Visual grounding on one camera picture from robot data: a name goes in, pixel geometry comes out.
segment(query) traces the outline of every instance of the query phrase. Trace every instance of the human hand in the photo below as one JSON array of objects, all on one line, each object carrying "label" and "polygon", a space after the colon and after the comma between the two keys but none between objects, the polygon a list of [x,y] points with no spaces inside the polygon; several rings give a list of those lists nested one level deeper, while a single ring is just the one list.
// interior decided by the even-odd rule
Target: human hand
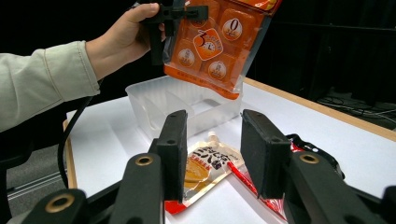
[{"label": "human hand", "polygon": [[[156,3],[130,9],[103,35],[86,43],[87,54],[98,80],[149,51],[149,32],[139,22],[155,16],[159,9]],[[160,24],[159,29],[164,40],[163,24]]]}]

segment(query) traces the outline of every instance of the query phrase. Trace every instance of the jacket sleeve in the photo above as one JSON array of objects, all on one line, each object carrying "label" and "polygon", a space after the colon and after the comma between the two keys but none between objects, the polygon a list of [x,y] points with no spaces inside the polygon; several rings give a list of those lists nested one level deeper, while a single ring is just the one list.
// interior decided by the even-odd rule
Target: jacket sleeve
[{"label": "jacket sleeve", "polygon": [[65,101],[99,93],[85,41],[31,56],[0,53],[0,132]]}]

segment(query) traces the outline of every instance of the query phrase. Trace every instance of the transparent plastic box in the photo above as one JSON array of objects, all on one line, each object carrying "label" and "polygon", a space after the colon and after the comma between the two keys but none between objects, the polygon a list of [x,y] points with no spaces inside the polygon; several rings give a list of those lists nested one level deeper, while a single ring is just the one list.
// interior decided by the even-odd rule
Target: transparent plastic box
[{"label": "transparent plastic box", "polygon": [[166,117],[185,109],[187,136],[215,127],[239,115],[242,93],[229,100],[209,88],[164,76],[126,89],[140,128],[149,138],[160,136]]}]

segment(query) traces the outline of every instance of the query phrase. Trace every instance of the white tabletop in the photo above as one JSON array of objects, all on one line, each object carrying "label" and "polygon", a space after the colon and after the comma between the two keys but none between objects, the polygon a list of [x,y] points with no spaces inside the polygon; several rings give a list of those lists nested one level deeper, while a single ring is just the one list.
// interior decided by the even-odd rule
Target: white tabletop
[{"label": "white tabletop", "polygon": [[[244,83],[241,111],[253,109],[267,116],[283,134],[300,137],[332,154],[346,175],[346,183],[382,197],[396,185],[396,142],[364,131],[271,92]],[[71,119],[74,112],[67,114]],[[240,148],[240,116],[211,130],[221,142]],[[207,137],[207,131],[188,138],[188,146]],[[88,106],[70,134],[77,184],[87,196],[122,179],[126,162],[147,152],[151,139],[140,130],[127,97]],[[178,215],[166,213],[166,223],[282,223],[256,200],[233,175]]]}]

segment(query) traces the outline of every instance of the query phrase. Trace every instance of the orange package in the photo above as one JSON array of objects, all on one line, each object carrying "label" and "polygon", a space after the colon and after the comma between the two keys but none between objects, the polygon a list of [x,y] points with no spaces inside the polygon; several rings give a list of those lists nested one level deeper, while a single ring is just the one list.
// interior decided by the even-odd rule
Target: orange package
[{"label": "orange package", "polygon": [[177,24],[177,34],[165,44],[165,74],[236,99],[282,0],[181,1],[174,3],[208,6],[208,20]]}]

